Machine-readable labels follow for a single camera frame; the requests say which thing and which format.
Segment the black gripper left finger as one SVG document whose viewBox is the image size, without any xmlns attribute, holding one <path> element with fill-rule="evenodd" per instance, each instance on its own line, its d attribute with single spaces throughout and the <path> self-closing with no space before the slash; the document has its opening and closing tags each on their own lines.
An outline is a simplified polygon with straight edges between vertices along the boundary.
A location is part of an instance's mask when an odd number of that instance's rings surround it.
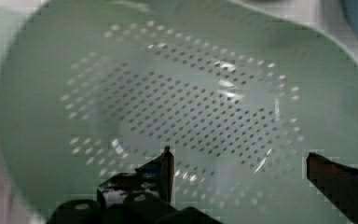
<svg viewBox="0 0 358 224">
<path fill-rule="evenodd" d="M 152 161 L 119 173 L 96 190 L 97 199 L 62 203 L 46 224 L 222 224 L 195 207 L 171 205 L 174 156 L 170 147 Z"/>
</svg>

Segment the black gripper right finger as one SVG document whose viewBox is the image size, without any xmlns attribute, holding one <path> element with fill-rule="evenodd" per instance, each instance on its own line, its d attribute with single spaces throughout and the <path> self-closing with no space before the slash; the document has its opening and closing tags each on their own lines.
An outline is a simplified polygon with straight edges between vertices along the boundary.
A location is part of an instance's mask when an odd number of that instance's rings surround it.
<svg viewBox="0 0 358 224">
<path fill-rule="evenodd" d="M 358 224 L 358 169 L 311 152 L 306 158 L 307 179 L 347 219 Z"/>
</svg>

